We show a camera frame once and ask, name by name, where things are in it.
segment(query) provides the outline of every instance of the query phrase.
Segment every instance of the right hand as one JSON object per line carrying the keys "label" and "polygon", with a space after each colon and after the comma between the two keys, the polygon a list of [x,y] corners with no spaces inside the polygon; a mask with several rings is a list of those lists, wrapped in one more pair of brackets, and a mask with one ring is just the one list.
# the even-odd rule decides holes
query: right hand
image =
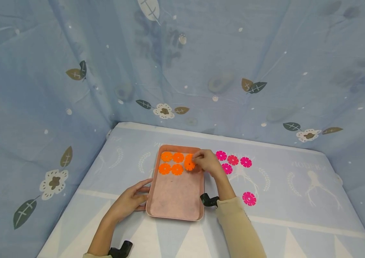
{"label": "right hand", "polygon": [[208,171],[212,177],[226,176],[224,169],[215,154],[210,149],[202,149],[192,155],[192,161],[203,170]]}

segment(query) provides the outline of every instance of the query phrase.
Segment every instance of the blue patterned fabric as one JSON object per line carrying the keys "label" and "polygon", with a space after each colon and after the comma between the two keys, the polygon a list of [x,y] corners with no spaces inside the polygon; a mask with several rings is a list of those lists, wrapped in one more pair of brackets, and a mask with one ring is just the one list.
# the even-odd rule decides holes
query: blue patterned fabric
{"label": "blue patterned fabric", "polygon": [[0,256],[118,121],[324,152],[365,226],[365,0],[0,1]]}

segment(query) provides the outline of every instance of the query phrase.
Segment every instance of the beige sleeve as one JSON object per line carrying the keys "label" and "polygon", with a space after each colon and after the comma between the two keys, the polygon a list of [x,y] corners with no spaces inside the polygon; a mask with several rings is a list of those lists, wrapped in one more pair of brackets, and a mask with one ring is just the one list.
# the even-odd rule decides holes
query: beige sleeve
{"label": "beige sleeve", "polygon": [[82,258],[112,258],[112,256],[110,255],[106,255],[106,256],[94,256],[93,254],[90,253],[85,253]]}
{"label": "beige sleeve", "polygon": [[217,201],[217,218],[222,226],[231,258],[266,258],[264,248],[238,197]]}

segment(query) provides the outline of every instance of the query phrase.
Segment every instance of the pink tray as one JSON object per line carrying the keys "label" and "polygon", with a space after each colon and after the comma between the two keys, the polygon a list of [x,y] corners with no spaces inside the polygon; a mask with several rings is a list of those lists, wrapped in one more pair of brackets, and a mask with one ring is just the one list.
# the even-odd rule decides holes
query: pink tray
{"label": "pink tray", "polygon": [[197,152],[198,148],[163,145],[159,148],[154,177],[147,201],[147,214],[151,217],[177,220],[198,221],[204,216],[204,206],[200,195],[204,193],[204,174],[196,166],[193,171],[184,171],[176,176],[171,172],[163,175],[158,172],[163,152],[172,154],[180,152],[184,155]]}

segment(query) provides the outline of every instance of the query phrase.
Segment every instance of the flower print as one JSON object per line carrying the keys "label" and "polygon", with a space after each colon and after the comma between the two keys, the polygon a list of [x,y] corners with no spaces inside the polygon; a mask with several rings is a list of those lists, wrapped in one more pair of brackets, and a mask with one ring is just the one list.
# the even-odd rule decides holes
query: flower print
{"label": "flower print", "polygon": [[171,168],[172,174],[179,176],[183,172],[183,167],[180,164],[174,164]]}
{"label": "flower print", "polygon": [[153,110],[154,114],[162,119],[174,118],[175,115],[172,112],[172,108],[168,104],[158,104],[157,108]]}
{"label": "flower print", "polygon": [[215,156],[217,156],[219,161],[224,161],[227,159],[227,154],[225,152],[223,152],[222,150],[219,150],[218,152],[216,152]]}
{"label": "flower print", "polygon": [[226,173],[227,175],[229,175],[229,174],[233,173],[233,167],[232,167],[230,164],[228,164],[228,163],[224,163],[224,164],[222,164],[221,166],[222,166],[222,168],[224,169],[224,171],[225,171],[225,173]]}
{"label": "flower print", "polygon": [[177,152],[173,156],[173,160],[175,163],[181,163],[183,161],[183,154],[181,152]]}
{"label": "flower print", "polygon": [[54,194],[62,192],[65,188],[65,180],[68,178],[68,171],[59,169],[46,172],[45,180],[39,185],[39,190],[43,192],[42,200],[50,199]]}
{"label": "flower print", "polygon": [[166,175],[169,174],[169,172],[171,171],[171,165],[169,165],[168,163],[162,163],[159,168],[159,173]]}
{"label": "flower print", "polygon": [[242,157],[240,162],[241,162],[241,165],[243,165],[245,168],[249,168],[250,166],[253,165],[251,160],[247,157]]}
{"label": "flower print", "polygon": [[298,139],[302,142],[312,141],[318,137],[321,130],[307,129],[303,132],[296,133]]}
{"label": "flower print", "polygon": [[228,160],[228,163],[232,166],[238,165],[238,158],[235,157],[234,155],[229,155],[227,160]]}
{"label": "flower print", "polygon": [[255,198],[255,195],[253,193],[250,193],[250,192],[245,192],[242,195],[242,200],[248,206],[254,206],[257,203],[257,199]]}
{"label": "flower print", "polygon": [[171,152],[163,152],[161,154],[161,160],[164,162],[169,162],[172,160],[172,153]]}

